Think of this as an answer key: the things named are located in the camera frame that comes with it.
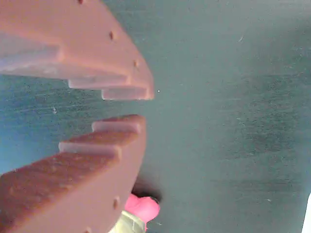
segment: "pink plastic piece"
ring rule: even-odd
[[[68,79],[103,99],[153,99],[153,77],[99,0],[2,0],[0,73]]]
[[[159,214],[160,206],[151,197],[138,198],[131,194],[125,204],[125,210],[136,215],[147,224]]]
[[[123,116],[61,142],[60,153],[0,177],[1,233],[107,233],[124,210],[146,145],[145,119]]]

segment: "yellowish object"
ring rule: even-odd
[[[127,211],[122,211],[122,214],[109,231],[109,233],[145,233],[145,223],[137,216]]]

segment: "dark green surface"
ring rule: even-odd
[[[311,191],[311,4],[107,1],[155,76],[155,100],[0,79],[1,171],[57,152],[95,119],[142,114],[137,189],[154,233],[299,233]]]

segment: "pink object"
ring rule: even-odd
[[[100,0],[1,0],[0,73],[67,79],[103,99],[153,99],[147,63]]]
[[[136,215],[147,224],[159,214],[160,206],[151,197],[138,198],[130,194],[125,204],[125,210]]]

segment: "brown curved part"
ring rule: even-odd
[[[132,190],[146,145],[145,119],[97,121],[60,153],[0,177],[1,233],[106,233]]]
[[[67,79],[103,99],[153,99],[152,74],[99,0],[2,0],[0,73]]]

